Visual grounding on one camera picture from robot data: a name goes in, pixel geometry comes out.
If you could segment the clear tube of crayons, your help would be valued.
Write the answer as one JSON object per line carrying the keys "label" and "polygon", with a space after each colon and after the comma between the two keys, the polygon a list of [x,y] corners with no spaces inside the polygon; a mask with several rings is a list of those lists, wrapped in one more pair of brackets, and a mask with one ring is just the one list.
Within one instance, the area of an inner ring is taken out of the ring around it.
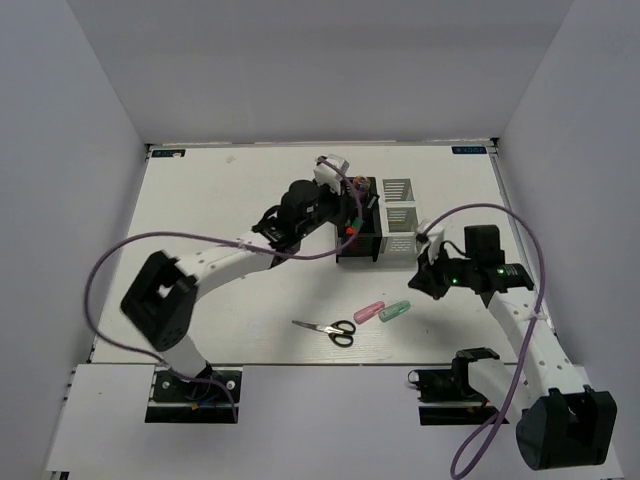
{"label": "clear tube of crayons", "polygon": [[371,181],[366,176],[356,176],[352,179],[356,195],[359,198],[366,197],[371,189]]}

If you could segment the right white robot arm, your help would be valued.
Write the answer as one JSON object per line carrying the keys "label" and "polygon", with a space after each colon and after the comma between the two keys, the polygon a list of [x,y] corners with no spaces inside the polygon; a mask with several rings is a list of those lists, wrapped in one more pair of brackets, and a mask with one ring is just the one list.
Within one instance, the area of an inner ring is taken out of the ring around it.
{"label": "right white robot arm", "polygon": [[507,406],[519,452],[533,470],[595,466],[605,462],[617,415],[607,391],[596,391],[569,361],[555,334],[535,312],[534,284],[518,263],[507,263],[495,225],[468,226],[461,258],[445,247],[441,226],[416,231],[418,268],[408,285],[438,300],[452,287],[478,295],[498,322],[522,365],[518,386],[488,347],[458,351],[447,370],[415,370],[409,382],[426,404],[480,402]]}

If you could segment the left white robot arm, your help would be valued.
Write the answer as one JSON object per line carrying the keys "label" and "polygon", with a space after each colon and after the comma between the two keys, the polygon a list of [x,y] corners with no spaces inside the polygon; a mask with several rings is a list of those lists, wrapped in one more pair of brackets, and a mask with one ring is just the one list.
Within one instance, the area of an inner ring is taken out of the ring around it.
{"label": "left white robot arm", "polygon": [[213,290],[289,259],[303,260],[302,240],[326,223],[339,226],[362,210],[353,183],[334,191],[313,180],[293,182],[280,203],[240,237],[195,254],[151,254],[121,301],[120,309],[153,351],[174,370],[177,387],[199,399],[211,387],[208,364],[189,337],[194,307]]}

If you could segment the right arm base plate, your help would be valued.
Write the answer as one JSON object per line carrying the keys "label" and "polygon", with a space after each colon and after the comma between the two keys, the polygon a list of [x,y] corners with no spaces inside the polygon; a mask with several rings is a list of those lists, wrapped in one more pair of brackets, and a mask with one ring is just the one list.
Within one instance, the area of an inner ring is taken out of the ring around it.
{"label": "right arm base plate", "polygon": [[417,369],[407,375],[418,393],[421,426],[480,426],[498,413],[482,394],[458,386],[450,369]]}

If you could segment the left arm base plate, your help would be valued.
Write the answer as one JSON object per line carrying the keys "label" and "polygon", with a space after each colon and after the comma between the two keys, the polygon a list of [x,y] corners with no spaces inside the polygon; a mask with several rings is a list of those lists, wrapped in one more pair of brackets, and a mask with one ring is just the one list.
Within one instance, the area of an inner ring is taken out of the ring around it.
{"label": "left arm base plate", "polygon": [[154,374],[145,419],[147,424],[235,424],[242,387],[241,370],[214,370],[213,378],[224,390],[211,384],[191,384],[167,370]]}

